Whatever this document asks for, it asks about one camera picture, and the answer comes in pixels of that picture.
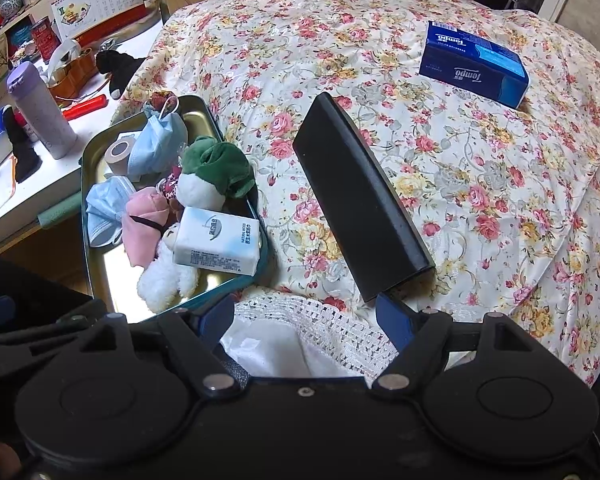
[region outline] black plush toy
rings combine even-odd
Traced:
[[[5,107],[2,112],[2,123],[13,146],[13,156],[16,158],[16,182],[19,184],[38,170],[42,160],[29,142],[27,133],[16,122],[13,108],[10,106]]]
[[[129,54],[120,54],[115,50],[103,50],[98,53],[96,56],[98,71],[101,74],[111,74],[109,93],[112,99],[120,99],[133,74],[140,68],[144,60],[144,57],[136,59]]]

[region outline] metal tray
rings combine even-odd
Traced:
[[[200,135],[224,140],[205,102],[200,97],[181,96],[178,113],[187,125],[189,143],[192,143]],[[91,293],[95,298],[105,301],[111,312],[125,314],[129,322],[139,322],[154,315],[144,301],[138,297],[136,291],[138,279],[144,269],[131,266],[122,244],[101,248],[90,247],[85,199],[93,184],[105,180],[106,164],[103,157],[109,145],[122,132],[142,130],[146,122],[146,116],[141,113],[114,124],[93,137],[82,155],[82,239]],[[146,186],[154,186],[156,183],[157,179],[146,182],[143,178],[141,185],[136,184],[136,187],[141,189]],[[247,199],[227,201],[224,210],[231,214],[258,218],[256,210]],[[262,221],[260,221],[260,260],[254,276],[200,269],[200,282],[195,294],[191,298],[185,298],[175,303],[172,308],[180,306],[194,309],[214,298],[220,298],[229,292],[251,285],[264,272],[268,255],[267,234]]]

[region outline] white plush toy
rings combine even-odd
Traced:
[[[198,268],[173,263],[173,245],[179,223],[169,227],[158,242],[158,257],[151,262],[138,280],[138,296],[154,314],[167,310],[180,293],[189,298],[198,286]]]

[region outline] blue tissue box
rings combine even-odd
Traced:
[[[429,22],[420,74],[517,108],[529,87],[518,54],[450,25]]]

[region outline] tape roll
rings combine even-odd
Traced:
[[[104,161],[109,165],[113,174],[126,175],[129,155],[136,140],[133,137],[123,137],[109,146],[104,154]]]

